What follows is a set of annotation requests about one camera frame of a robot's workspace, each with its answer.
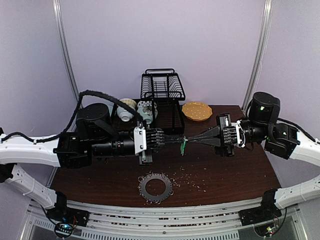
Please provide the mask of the metal keyring disc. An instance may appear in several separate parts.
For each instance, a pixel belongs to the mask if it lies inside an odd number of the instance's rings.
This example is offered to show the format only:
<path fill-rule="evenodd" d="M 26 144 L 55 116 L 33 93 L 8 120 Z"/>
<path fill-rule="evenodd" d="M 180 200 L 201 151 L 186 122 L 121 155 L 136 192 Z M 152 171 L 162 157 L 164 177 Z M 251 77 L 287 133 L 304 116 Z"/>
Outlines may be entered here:
<path fill-rule="evenodd" d="M 150 181 L 160 181 L 164 184 L 165 189 L 160 195 L 153 195 L 147 191 L 147 185 Z M 169 198 L 174 194 L 173 183 L 175 180 L 173 178 L 169 178 L 164 173 L 149 173 L 146 176 L 140 176 L 138 178 L 138 191 L 139 195 L 145 199 L 145 204 L 149 205 L 159 205 L 164 200 Z"/>

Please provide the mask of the black wire dish rack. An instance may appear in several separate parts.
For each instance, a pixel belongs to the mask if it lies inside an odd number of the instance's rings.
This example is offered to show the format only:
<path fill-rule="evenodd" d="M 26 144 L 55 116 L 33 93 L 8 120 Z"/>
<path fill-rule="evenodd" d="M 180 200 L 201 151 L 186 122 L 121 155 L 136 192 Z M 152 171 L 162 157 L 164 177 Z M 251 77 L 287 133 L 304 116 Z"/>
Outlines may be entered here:
<path fill-rule="evenodd" d="M 135 101 L 151 103 L 151 128 L 160 128 L 167 135 L 182 135 L 185 123 L 180 102 L 185 99 L 182 82 L 173 68 L 146 69 L 141 75 L 140 97 Z"/>

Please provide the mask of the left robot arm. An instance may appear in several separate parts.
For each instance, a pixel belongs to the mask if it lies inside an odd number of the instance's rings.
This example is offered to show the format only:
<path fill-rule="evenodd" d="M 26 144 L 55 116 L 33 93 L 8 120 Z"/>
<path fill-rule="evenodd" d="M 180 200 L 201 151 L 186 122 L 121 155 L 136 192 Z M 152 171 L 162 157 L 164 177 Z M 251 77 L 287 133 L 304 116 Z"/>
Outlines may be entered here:
<path fill-rule="evenodd" d="M 0 134 L 0 181 L 14 185 L 61 222 L 69 221 L 75 209 L 67 206 L 62 192 L 45 187 L 26 173 L 22 163 L 78 169 L 90 166 L 92 158 L 143 158 L 165 145 L 182 142 L 182 138 L 166 135 L 160 128 L 143 125 L 118 132 L 112 127 L 108 106 L 103 103 L 90 104 L 73 116 L 73 132 L 66 130 L 34 139 L 20 132 Z"/>

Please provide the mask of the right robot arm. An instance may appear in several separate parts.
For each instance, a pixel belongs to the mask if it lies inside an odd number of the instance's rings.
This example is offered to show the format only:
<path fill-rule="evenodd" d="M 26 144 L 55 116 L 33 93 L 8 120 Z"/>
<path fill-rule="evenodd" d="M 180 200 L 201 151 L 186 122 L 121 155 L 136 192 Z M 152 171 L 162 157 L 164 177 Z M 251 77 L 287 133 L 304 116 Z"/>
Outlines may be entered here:
<path fill-rule="evenodd" d="M 264 144 L 264 150 L 285 160 L 293 159 L 320 164 L 320 141 L 297 124 L 279 117 L 280 99 L 266 92 L 255 92 L 245 118 L 230 121 L 228 114 L 217 116 L 217 125 L 199 135 L 185 139 L 187 143 L 212 146 L 216 154 L 230 157 L 234 148 L 247 144 Z M 268 190 L 263 194 L 256 216 L 268 220 L 276 211 L 320 196 L 320 178 L 287 188 Z"/>

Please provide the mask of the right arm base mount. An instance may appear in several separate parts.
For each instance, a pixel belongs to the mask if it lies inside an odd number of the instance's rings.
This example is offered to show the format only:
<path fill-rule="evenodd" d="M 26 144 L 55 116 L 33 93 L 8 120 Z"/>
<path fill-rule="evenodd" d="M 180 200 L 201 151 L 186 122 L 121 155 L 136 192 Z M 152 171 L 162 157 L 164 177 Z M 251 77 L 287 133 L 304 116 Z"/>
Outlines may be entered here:
<path fill-rule="evenodd" d="M 238 212 L 242 226 L 254 225 L 261 222 L 269 221 L 276 217 L 281 217 L 282 212 L 274 205 L 258 206 Z"/>

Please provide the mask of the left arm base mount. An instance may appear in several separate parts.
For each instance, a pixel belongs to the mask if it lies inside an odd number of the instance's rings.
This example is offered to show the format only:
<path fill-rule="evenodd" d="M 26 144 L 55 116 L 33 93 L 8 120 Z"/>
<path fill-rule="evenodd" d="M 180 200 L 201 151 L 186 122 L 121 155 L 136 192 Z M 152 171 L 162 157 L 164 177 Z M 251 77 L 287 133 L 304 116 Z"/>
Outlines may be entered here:
<path fill-rule="evenodd" d="M 90 213 L 86 210 L 71 207 L 54 207 L 46 211 L 47 216 L 59 222 L 86 227 Z"/>

